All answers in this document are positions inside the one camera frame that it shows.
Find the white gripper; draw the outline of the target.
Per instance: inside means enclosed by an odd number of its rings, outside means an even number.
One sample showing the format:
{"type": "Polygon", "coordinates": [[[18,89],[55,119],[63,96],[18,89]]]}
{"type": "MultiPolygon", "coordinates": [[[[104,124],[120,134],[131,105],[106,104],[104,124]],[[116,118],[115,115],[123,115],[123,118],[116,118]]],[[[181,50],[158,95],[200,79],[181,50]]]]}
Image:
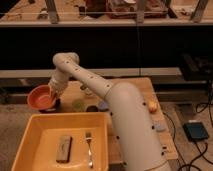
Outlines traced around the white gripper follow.
{"type": "Polygon", "coordinates": [[[59,98],[68,87],[68,82],[69,75],[59,69],[55,69],[48,83],[51,96],[59,98]]]}

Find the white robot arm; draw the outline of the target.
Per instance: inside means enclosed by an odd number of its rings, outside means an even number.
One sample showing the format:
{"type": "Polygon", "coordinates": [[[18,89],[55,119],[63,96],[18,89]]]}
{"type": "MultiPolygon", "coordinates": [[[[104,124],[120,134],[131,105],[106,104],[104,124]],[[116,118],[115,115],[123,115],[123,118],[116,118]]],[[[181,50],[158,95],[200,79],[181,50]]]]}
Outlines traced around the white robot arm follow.
{"type": "Polygon", "coordinates": [[[76,53],[57,53],[49,85],[60,96],[72,76],[108,103],[126,163],[126,171],[172,171],[163,152],[149,109],[139,89],[128,82],[113,83],[82,68],[76,53]]]}

